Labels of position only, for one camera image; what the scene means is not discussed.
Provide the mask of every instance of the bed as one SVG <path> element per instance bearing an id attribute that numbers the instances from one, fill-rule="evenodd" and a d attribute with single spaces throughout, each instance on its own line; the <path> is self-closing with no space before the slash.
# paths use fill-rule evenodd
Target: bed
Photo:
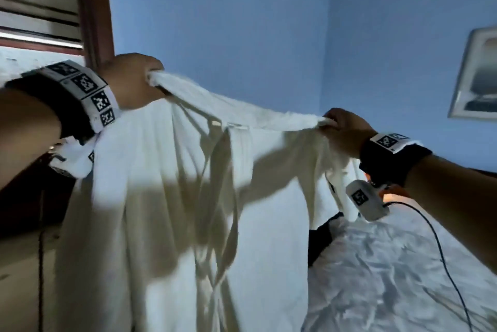
<path id="1" fill-rule="evenodd" d="M 413 200 L 392 201 L 407 202 L 430 219 L 473 330 L 497 331 L 497 276 Z M 390 210 L 376 223 L 328 223 L 333 240 L 309 268 L 302 331 L 469 331 L 428 224 L 406 206 Z"/>

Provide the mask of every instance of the hand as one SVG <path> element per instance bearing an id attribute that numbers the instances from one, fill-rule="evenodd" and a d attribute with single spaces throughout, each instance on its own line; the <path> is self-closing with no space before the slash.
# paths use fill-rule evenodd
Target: hand
<path id="1" fill-rule="evenodd" d="M 164 69 L 162 63 L 140 53 L 118 55 L 98 70 L 110 86 L 121 109 L 143 107 L 166 94 L 147 83 L 147 73 Z"/>
<path id="2" fill-rule="evenodd" d="M 330 109 L 325 117 L 336 124 L 321 127 L 321 132 L 334 147 L 353 158 L 359 158 L 362 145 L 377 133 L 362 117 L 341 108 Z"/>

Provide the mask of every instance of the forearm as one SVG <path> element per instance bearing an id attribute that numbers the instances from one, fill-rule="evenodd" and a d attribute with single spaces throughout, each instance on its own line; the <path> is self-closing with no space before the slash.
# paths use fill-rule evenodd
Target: forearm
<path id="1" fill-rule="evenodd" d="M 0 90 L 0 189 L 60 137 L 53 111 L 22 91 Z"/>
<path id="2" fill-rule="evenodd" d="M 497 273 L 497 179 L 429 156 L 409 172 L 406 190 Z"/>

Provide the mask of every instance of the picture frame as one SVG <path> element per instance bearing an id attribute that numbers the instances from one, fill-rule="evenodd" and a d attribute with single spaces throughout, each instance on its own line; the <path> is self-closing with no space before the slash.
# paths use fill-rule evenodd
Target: picture frame
<path id="1" fill-rule="evenodd" d="M 497 26 L 471 32 L 449 117 L 497 121 Z"/>

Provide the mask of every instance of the blue wall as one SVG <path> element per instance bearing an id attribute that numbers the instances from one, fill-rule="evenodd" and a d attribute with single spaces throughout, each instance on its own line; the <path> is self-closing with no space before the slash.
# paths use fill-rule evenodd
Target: blue wall
<path id="1" fill-rule="evenodd" d="M 211 91 L 316 113 L 330 0 L 110 0 L 116 53 L 141 52 Z"/>
<path id="2" fill-rule="evenodd" d="M 350 109 L 497 172 L 497 122 L 447 118 L 469 32 L 495 24 L 497 0 L 331 0 L 321 112 Z"/>

